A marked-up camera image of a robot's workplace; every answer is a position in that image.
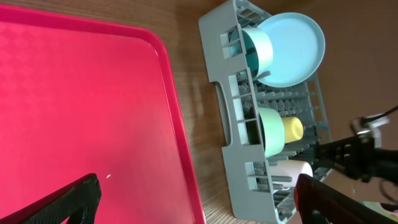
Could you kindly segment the yellow cup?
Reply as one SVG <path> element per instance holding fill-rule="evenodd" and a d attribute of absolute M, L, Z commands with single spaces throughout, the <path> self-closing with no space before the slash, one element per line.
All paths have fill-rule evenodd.
<path fill-rule="evenodd" d="M 303 138 L 303 124 L 298 117 L 284 117 L 282 118 L 285 131 L 285 143 L 299 141 Z"/>

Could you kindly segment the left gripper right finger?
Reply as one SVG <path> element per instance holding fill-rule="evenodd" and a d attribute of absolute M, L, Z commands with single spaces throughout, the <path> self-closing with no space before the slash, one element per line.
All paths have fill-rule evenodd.
<path fill-rule="evenodd" d="M 299 175 L 294 190 L 294 200 L 303 223 L 316 223 L 313 216 L 315 211 L 318 211 L 329 222 L 336 224 L 394 224 L 396 222 L 307 174 Z"/>

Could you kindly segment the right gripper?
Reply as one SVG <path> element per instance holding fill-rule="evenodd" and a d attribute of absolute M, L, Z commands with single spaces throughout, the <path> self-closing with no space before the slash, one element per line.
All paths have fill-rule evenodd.
<path fill-rule="evenodd" d="M 374 175 L 374 139 L 369 136 L 351 136 L 320 144 L 314 156 L 323 167 L 333 168 L 350 179 L 368 183 Z"/>

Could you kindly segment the green bowl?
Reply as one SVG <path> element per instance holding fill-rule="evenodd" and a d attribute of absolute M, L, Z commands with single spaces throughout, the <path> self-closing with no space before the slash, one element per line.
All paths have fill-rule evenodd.
<path fill-rule="evenodd" d="M 282 118 L 272 108 L 258 107 L 258 118 L 261 128 L 261 137 L 264 143 L 264 155 L 266 158 L 280 153 L 285 145 L 285 131 Z M 254 118 L 254 108 L 249 109 L 248 118 Z M 246 123 L 250 144 L 259 144 L 259 134 L 255 121 Z"/>

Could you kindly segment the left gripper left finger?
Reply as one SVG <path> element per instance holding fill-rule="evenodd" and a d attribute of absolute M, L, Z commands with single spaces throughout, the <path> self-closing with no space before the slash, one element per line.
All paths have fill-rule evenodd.
<path fill-rule="evenodd" d="M 93 224 L 100 199 L 99 180 L 91 173 L 1 218 L 1 223 Z"/>

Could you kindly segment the pink cup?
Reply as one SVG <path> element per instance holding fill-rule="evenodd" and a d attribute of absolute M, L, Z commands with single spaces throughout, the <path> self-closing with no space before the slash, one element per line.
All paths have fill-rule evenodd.
<path fill-rule="evenodd" d="M 286 160 L 279 161 L 277 166 L 270 167 L 271 176 L 287 176 L 291 177 L 291 182 L 274 181 L 276 184 L 282 184 L 283 190 L 288 190 L 295 187 L 300 174 L 307 174 L 313 176 L 311 165 L 305 161 Z"/>

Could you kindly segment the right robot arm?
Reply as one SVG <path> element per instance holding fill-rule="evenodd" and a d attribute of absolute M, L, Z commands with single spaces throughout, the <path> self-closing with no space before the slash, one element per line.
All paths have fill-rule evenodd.
<path fill-rule="evenodd" d="M 314 147 L 322 167 L 368 183 L 373 177 L 397 185 L 397 151 L 377 148 L 373 137 L 351 136 Z"/>

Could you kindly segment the light blue plate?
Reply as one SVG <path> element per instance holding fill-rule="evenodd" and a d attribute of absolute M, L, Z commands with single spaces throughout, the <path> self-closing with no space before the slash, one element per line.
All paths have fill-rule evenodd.
<path fill-rule="evenodd" d="M 258 25 L 270 38 L 273 62 L 270 75 L 259 82 L 276 88 L 297 85 L 308 79 L 321 64 L 325 54 L 325 36 L 310 17 L 284 12 Z"/>

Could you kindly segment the light blue rice bowl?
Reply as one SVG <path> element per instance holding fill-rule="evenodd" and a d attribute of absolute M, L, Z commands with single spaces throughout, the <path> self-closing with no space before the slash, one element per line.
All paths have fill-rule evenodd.
<path fill-rule="evenodd" d="M 269 36 L 257 27 L 242 28 L 242 37 L 246 51 L 246 62 L 251 71 L 252 78 L 256 78 L 264 72 L 269 72 L 274 58 L 273 47 Z M 228 32 L 228 42 L 239 40 L 236 29 Z M 223 52 L 226 58 L 234 57 L 243 52 L 241 44 L 233 44 Z"/>

